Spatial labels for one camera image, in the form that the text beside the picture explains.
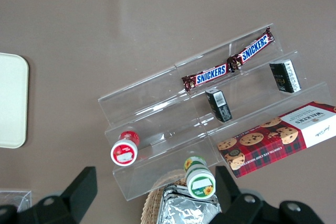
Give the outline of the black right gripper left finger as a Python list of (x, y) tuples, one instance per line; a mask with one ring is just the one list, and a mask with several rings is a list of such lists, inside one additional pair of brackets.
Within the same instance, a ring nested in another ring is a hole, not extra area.
[(45, 197), (22, 212), (1, 205), (1, 223), (80, 223), (97, 192), (96, 168), (88, 166), (59, 196)]

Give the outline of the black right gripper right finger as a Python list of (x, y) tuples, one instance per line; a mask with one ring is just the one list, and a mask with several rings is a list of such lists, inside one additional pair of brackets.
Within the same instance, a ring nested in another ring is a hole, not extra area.
[(225, 166), (215, 169), (216, 196), (222, 212), (210, 223), (323, 223), (313, 209), (287, 200), (278, 208), (252, 193), (242, 193)]

